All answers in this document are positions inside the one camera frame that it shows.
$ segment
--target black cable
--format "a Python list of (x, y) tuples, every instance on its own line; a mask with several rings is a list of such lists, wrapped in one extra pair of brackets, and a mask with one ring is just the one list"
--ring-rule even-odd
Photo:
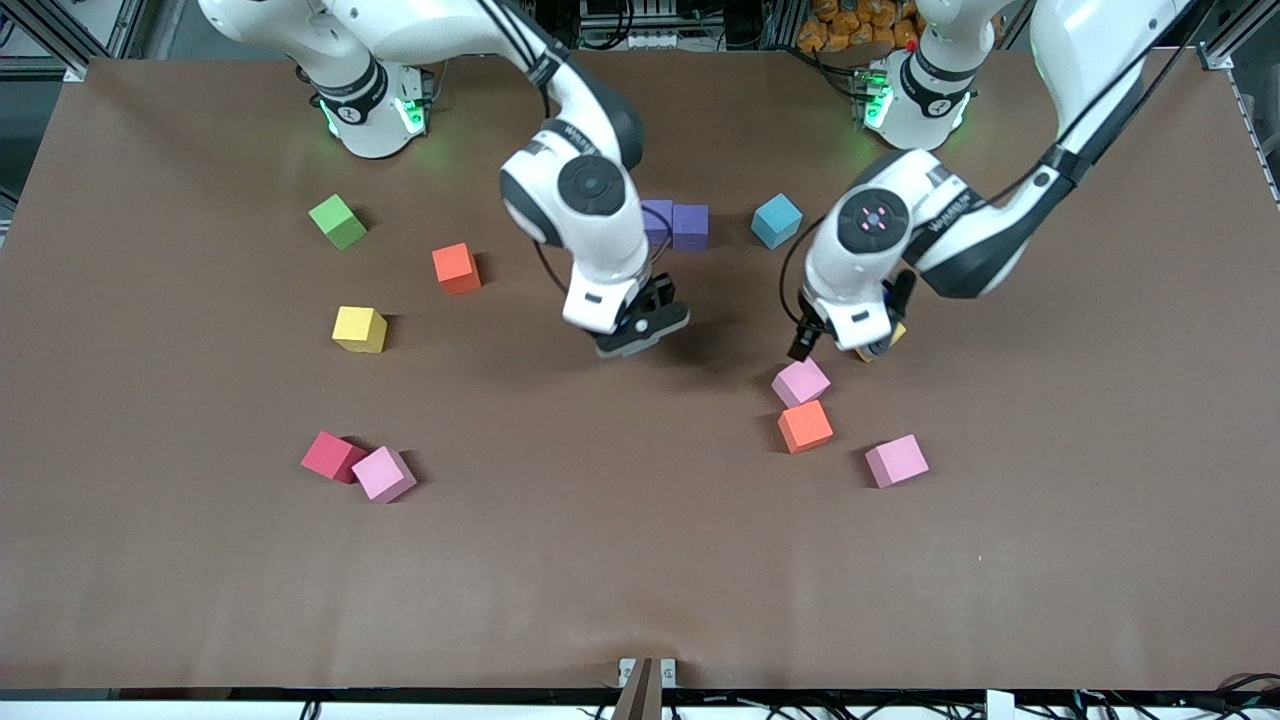
[(645, 213), (649, 213), (654, 218), (658, 218), (659, 220), (662, 220), (663, 227), (667, 228), (667, 238), (662, 241), (662, 245), (658, 246), (658, 251), (654, 252), (653, 258), (649, 259), (649, 263), (657, 263), (658, 259), (662, 258), (662, 255), (664, 252), (667, 252), (667, 249), (671, 247), (671, 243), (676, 241), (676, 231), (672, 229), (671, 222), (667, 218), (662, 217), (662, 214), (659, 214), (653, 208), (649, 208), (646, 205), (641, 205), (640, 209), (644, 210)]
[[(590, 42), (580, 41), (582, 47), (589, 50), (613, 50), (618, 45), (622, 45), (627, 36), (631, 35), (631, 27), (636, 19), (636, 5), (635, 0), (626, 0), (626, 6), (618, 10), (618, 27), (613, 28), (613, 35), (604, 42), (604, 45), (591, 45)], [(626, 28), (622, 27), (623, 20), (626, 22)]]
[(1245, 678), (1242, 678), (1242, 679), (1239, 679), (1239, 680), (1236, 680), (1236, 682), (1234, 682), (1234, 683), (1231, 683), (1229, 685), (1222, 685), (1221, 688), (1217, 688), (1216, 691), (1213, 691), (1213, 693), (1215, 694), (1229, 693), (1229, 692), (1233, 692), (1233, 691), (1238, 691), (1238, 689), (1243, 688), (1244, 685), (1252, 685), (1253, 683), (1257, 683), (1258, 680), (1280, 680), (1280, 675), (1277, 675), (1275, 673), (1254, 673), (1253, 675), (1248, 675)]
[(529, 238), (529, 242), (534, 243), (534, 250), (538, 252), (538, 259), (543, 263), (543, 269), (547, 270), (547, 277), (556, 283), (556, 287), (558, 287), (561, 292), (568, 295), (568, 286), (564, 284), (564, 281), (559, 279), (559, 275), (557, 275), (556, 270), (552, 269), (552, 264), (547, 260), (547, 254), (543, 252), (543, 243), (534, 238)]
[(524, 28), (520, 27), (521, 23), (516, 20), (516, 15), (515, 13), (511, 12), (509, 5), (499, 1), (498, 8), (502, 10), (502, 14), (507, 18), (507, 22), (511, 23), (512, 32), (515, 32), (520, 37), (520, 41), (525, 45), (525, 56), (529, 58), (529, 69), (532, 69), (534, 60), (536, 60), (538, 58), (534, 56), (534, 46), (532, 44), (529, 42), (529, 36), (526, 36)]
[[(765, 45), (764, 47), (760, 47), (760, 50), (762, 51), (764, 51), (764, 50), (782, 50), (782, 51), (786, 51), (792, 58), (800, 60), (801, 63), (809, 65), (810, 68), (813, 68), (815, 70), (817, 69), (822, 69), (820, 67), (824, 65), (820, 61), (814, 61), (813, 58), (805, 55), (800, 49), (792, 47), (790, 45)], [(831, 74), (847, 76), (847, 77), (852, 77), (854, 76), (854, 70), (850, 69), (850, 68), (833, 68), (831, 65), (826, 65), (826, 68), (827, 68), (827, 72), (829, 72)]]
[(1041, 712), (1039, 710), (1033, 710), (1033, 708), (1023, 706), (1023, 705), (1019, 705), (1018, 710), (1021, 710), (1023, 712), (1030, 712), (1032, 715), (1038, 715), (1039, 717), (1048, 717), (1051, 720), (1061, 720), (1061, 717), (1059, 717), (1059, 715), (1056, 712), (1053, 712), (1052, 710), (1050, 710), (1048, 707), (1044, 708), (1047, 712)]
[[(1183, 10), (1183, 12), (1187, 12), (1189, 9), (1190, 9), (1190, 5), (1188, 5), (1187, 9)], [(1193, 35), (1194, 35), (1194, 32), (1199, 31), (1201, 26), (1204, 24), (1204, 20), (1208, 19), (1211, 9), (1212, 9), (1212, 4), (1206, 4), (1204, 13), (1201, 15), (1201, 19), (1197, 20), (1197, 23), (1196, 23), (1196, 31), (1192, 31)], [(1116, 77), (1112, 78), (1111, 82), (1107, 83), (1107, 86), (1105, 88), (1102, 88), (1101, 92), (1098, 92), (1096, 96), (1093, 96), (1093, 100), (1089, 100), (1089, 104), (1085, 105), (1084, 109), (1080, 110), (1080, 113), (1075, 115), (1075, 119), (1071, 120), (1071, 124), (1066, 126), (1066, 129), (1062, 131), (1061, 133), (1059, 133), (1057, 140), (1053, 141), (1053, 145), (1059, 145), (1064, 140), (1066, 140), (1066, 137), (1069, 135), (1071, 135), (1071, 132), (1074, 132), (1076, 127), (1079, 127), (1080, 122), (1084, 120), (1084, 118), (1089, 114), (1089, 111), (1093, 110), (1093, 108), (1097, 106), (1097, 104), (1101, 102), (1102, 99), (1106, 97), (1115, 88), (1115, 86), (1126, 74), (1129, 74), (1130, 70), (1133, 70), (1133, 68), (1135, 68), (1139, 63), (1142, 63), (1142, 61), (1144, 61), (1147, 59), (1147, 55), (1151, 54), (1152, 49), (1156, 47), (1157, 42), (1160, 42), (1158, 37), (1156, 40), (1152, 40), (1147, 45), (1147, 47), (1142, 53), (1138, 54), (1137, 58), (1134, 58), (1133, 60), (1130, 60), (1129, 64), (1125, 65), (1125, 68), (1123, 70), (1120, 70), (1119, 73), (1116, 73)], [(1124, 131), (1124, 128), (1129, 127), (1129, 123), (1133, 120), (1134, 115), (1138, 114), (1138, 110), (1140, 110), (1142, 106), (1147, 104), (1147, 100), (1149, 100), (1151, 96), (1156, 92), (1156, 88), (1160, 87), (1160, 83), (1165, 81), (1165, 77), (1169, 74), (1169, 70), (1172, 69), (1174, 63), (1178, 61), (1178, 56), (1183, 53), (1183, 49), (1184, 49), (1184, 46), (1181, 46), (1181, 45), (1178, 46), (1178, 50), (1174, 51), (1174, 55), (1169, 59), (1169, 61), (1165, 63), (1165, 67), (1161, 68), (1160, 73), (1156, 76), (1156, 79), (1152, 81), (1152, 83), (1147, 88), (1147, 91), (1143, 92), (1143, 95), (1142, 95), (1140, 99), (1138, 99), (1138, 104), (1133, 106), (1133, 109), (1129, 111), (1129, 117), (1125, 118), (1124, 124), (1120, 126), (1120, 131), (1121, 132)], [(1117, 137), (1120, 137), (1120, 132), (1116, 133), (1116, 136), (1112, 138), (1112, 142), (1115, 142), (1115, 138), (1117, 138)], [(1039, 168), (1041, 168), (1041, 164), (1036, 163), (1030, 169), (1028, 169), (1025, 173), (1023, 173), (1023, 176), (1020, 178), (1018, 178), (1016, 181), (1014, 181), (1012, 183), (1010, 183), (1009, 187), (1006, 187), (1005, 190), (1001, 190), (996, 195), (991, 196), (991, 199), (979, 197), (978, 201), (974, 202), (973, 206), (966, 213), (973, 213), (973, 211), (977, 211), (977, 210), (980, 210), (980, 209), (986, 208), (987, 205), (991, 205), (993, 202), (1001, 201), (1010, 192), (1012, 192), (1012, 191), (1018, 190), (1019, 187), (1021, 187), (1021, 184), (1024, 182), (1027, 182), (1027, 178), (1032, 177), (1037, 170), (1039, 170)]]
[(529, 69), (534, 67), (534, 59), (525, 55), (524, 49), (520, 46), (520, 44), (516, 42), (516, 38), (511, 36), (511, 32), (507, 29), (507, 26), (498, 19), (498, 14), (494, 12), (494, 9), (489, 5), (486, 0), (476, 0), (476, 5), (480, 5), (480, 9), (484, 10), (484, 14), (489, 15), (489, 20), (493, 22), (493, 26), (498, 28), (498, 32), (500, 32), (503, 37), (507, 38), (507, 44), (511, 45), (511, 49), (516, 53), (516, 55), (520, 56), (521, 60), (524, 60), (525, 72), (529, 72)]
[(797, 237), (795, 242), (791, 243), (791, 247), (787, 249), (787, 254), (782, 258), (782, 269), (778, 270), (778, 301), (782, 302), (782, 311), (787, 314), (787, 318), (790, 318), (796, 327), (804, 327), (805, 329), (817, 333), (824, 333), (827, 332), (827, 328), (815, 328), (791, 311), (791, 305), (787, 302), (787, 266), (791, 265), (791, 256), (796, 254), (796, 250), (799, 250), (801, 245), (804, 245), (805, 238), (813, 234), (813, 231), (818, 229), (818, 225), (826, 219), (827, 215), (824, 214), (810, 223), (809, 227), (800, 233), (800, 237)]
[(827, 85), (829, 85), (832, 90), (835, 90), (836, 92), (844, 95), (845, 97), (849, 97), (850, 100), (856, 100), (858, 99), (858, 94), (855, 94), (855, 92), (852, 92), (850, 90), (845, 90), (844, 87), (840, 87), (838, 85), (836, 85), (836, 81), (831, 77), (835, 73), (831, 73), (829, 72), (831, 68), (828, 68), (826, 63), (823, 63), (822, 60), (818, 59), (818, 51), (817, 50), (814, 50), (814, 53), (813, 53), (813, 59), (814, 59), (814, 61), (818, 63), (818, 72), (822, 73), (823, 79), (827, 81)]
[(1120, 702), (1123, 702), (1123, 703), (1128, 705), (1129, 707), (1137, 710), (1147, 720), (1160, 720), (1160, 717), (1156, 717), (1156, 715), (1153, 712), (1151, 712), (1146, 707), (1138, 705), (1137, 702), (1132, 702), (1129, 700), (1125, 700), (1125, 697), (1123, 694), (1117, 693), (1116, 691), (1111, 691), (1111, 694), (1116, 696), (1116, 700), (1119, 700)]

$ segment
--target table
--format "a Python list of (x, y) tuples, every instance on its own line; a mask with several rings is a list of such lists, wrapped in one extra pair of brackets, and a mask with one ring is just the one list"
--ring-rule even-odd
[[(1280, 665), (1276, 209), (1228, 78), (1170, 77), (1018, 272), (922, 292), (874, 365), (815, 354), (836, 438), (788, 456), (791, 327), (753, 209), (815, 218), (883, 149), (785, 55), (590, 55), (635, 99), (689, 328), (602, 361), (503, 211), (540, 122), (453, 63), (431, 137), (364, 161), (275, 63), (95, 63), (0, 259), (0, 683), (1204, 688)], [(1052, 140), (997, 54), (942, 151), (995, 192)], [(338, 252), (306, 210), (371, 220)], [(483, 291), (430, 251), (466, 241)], [(553, 259), (561, 272), (564, 259)], [(338, 305), (392, 319), (380, 356)], [(392, 506), (297, 466), (320, 429), (426, 482)], [(874, 489), (861, 452), (933, 465)]]

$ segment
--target foam cube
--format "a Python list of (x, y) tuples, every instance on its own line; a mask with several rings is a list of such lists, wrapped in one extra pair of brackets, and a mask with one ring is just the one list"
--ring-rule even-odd
[(774, 250), (800, 232), (801, 219), (804, 219), (804, 214), (800, 213), (800, 209), (780, 192), (773, 196), (773, 200), (756, 208), (755, 217), (751, 218), (751, 232), (760, 238), (765, 247)]
[(915, 436), (877, 446), (867, 454), (867, 464), (872, 466), (876, 484), (882, 488), (914, 478), (929, 469)]
[(444, 292), (462, 295), (480, 290), (480, 270), (467, 243), (460, 242), (435, 250), (431, 252), (431, 261), (435, 263), (435, 279), (440, 281)]
[(707, 205), (673, 205), (671, 246), (676, 250), (707, 250), (710, 209)]
[(817, 400), (783, 410), (778, 418), (778, 428), (782, 429), (782, 439), (787, 441), (787, 451), (792, 455), (818, 447), (835, 434), (822, 402)]
[(338, 250), (351, 247), (369, 232), (365, 225), (360, 224), (360, 219), (351, 211), (351, 208), (347, 208), (347, 204), (337, 195), (316, 205), (310, 215), (320, 232)]
[(352, 468), (360, 487), (374, 502), (383, 505), (404, 495), (404, 491), (417, 484), (413, 473), (408, 471), (404, 459), (389, 447), (379, 447)]
[(311, 450), (302, 457), (302, 466), (307, 470), (320, 473), (330, 480), (349, 486), (356, 482), (356, 474), (352, 471), (352, 468), (367, 455), (369, 452), (340, 437), (320, 430), (315, 442), (311, 443)]
[(778, 393), (787, 407), (817, 400), (828, 387), (831, 380), (813, 357), (787, 365), (773, 378), (773, 392)]
[(387, 318), (372, 307), (338, 307), (333, 341), (352, 352), (381, 352), (387, 342)]
[[(895, 345), (897, 345), (897, 341), (902, 340), (902, 336), (905, 334), (906, 334), (906, 325), (902, 324), (902, 322), (900, 320), (897, 324), (893, 325), (893, 337), (890, 338), (888, 346), (893, 347)], [(856, 355), (858, 359), (861, 360), (863, 363), (870, 363), (872, 360), (876, 360), (877, 357), (881, 356), (881, 355), (872, 355), (870, 347), (867, 346), (855, 347), (854, 355)]]
[(649, 245), (657, 247), (672, 234), (672, 209), (671, 200), (641, 200), (640, 211), (644, 213), (644, 234), (649, 238)]

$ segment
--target pink cube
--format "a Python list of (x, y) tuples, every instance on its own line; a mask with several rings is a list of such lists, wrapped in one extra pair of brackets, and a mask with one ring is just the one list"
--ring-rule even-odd
[(778, 393), (787, 407), (797, 407), (810, 400), (817, 400), (828, 387), (831, 387), (831, 380), (813, 361), (813, 357), (806, 357), (804, 363), (787, 365), (778, 373), (778, 377), (773, 378), (773, 392)]
[(374, 502), (388, 503), (404, 495), (404, 491), (417, 484), (413, 473), (399, 452), (389, 447), (379, 447), (369, 457), (356, 462), (353, 468), (360, 487)]
[(897, 438), (876, 447), (867, 454), (867, 464), (872, 466), (876, 484), (882, 488), (914, 478), (929, 469), (915, 436)]
[(320, 430), (315, 442), (311, 443), (311, 450), (302, 457), (302, 466), (320, 473), (330, 480), (349, 486), (356, 482), (356, 475), (351, 471), (352, 466), (364, 460), (366, 455), (369, 452), (340, 437)]

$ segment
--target purple cube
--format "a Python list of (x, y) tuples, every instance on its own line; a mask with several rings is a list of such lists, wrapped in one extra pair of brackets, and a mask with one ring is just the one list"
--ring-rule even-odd
[(671, 234), (671, 209), (675, 202), (671, 200), (641, 200), (640, 213), (644, 215), (644, 233), (649, 237), (649, 245), (658, 247), (667, 242)]
[(671, 228), (676, 250), (707, 250), (710, 209), (707, 205), (676, 205), (671, 210)]

